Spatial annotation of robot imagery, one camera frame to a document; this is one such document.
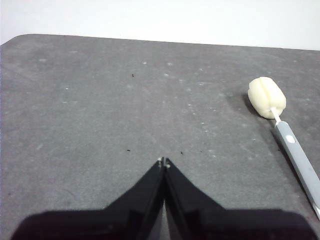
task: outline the white background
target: white background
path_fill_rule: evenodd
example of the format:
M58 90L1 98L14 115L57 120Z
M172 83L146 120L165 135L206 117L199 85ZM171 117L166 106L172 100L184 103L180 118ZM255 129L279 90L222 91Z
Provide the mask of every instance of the white background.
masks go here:
M320 0L1 0L23 34L320 50Z

